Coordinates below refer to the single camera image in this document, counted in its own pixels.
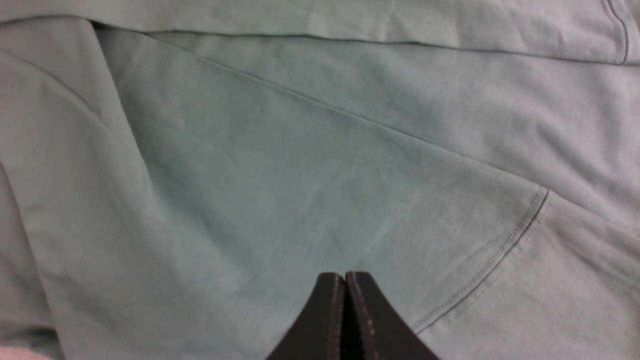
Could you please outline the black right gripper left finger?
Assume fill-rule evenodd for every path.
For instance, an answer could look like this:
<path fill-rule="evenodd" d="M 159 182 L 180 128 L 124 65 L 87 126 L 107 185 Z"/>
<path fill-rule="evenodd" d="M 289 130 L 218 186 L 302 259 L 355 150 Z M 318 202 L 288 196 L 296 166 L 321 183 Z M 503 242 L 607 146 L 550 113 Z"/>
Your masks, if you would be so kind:
<path fill-rule="evenodd" d="M 304 307 L 268 360 L 339 360 L 345 309 L 345 281 L 321 273 Z"/>

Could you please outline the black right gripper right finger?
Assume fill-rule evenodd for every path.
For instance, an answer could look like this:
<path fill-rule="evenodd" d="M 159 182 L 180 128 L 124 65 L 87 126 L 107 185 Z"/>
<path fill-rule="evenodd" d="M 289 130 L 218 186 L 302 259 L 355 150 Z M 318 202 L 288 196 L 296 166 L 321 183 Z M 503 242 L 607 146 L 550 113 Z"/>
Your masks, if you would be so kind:
<path fill-rule="evenodd" d="M 345 274 L 346 360 L 437 360 L 368 272 Z"/>

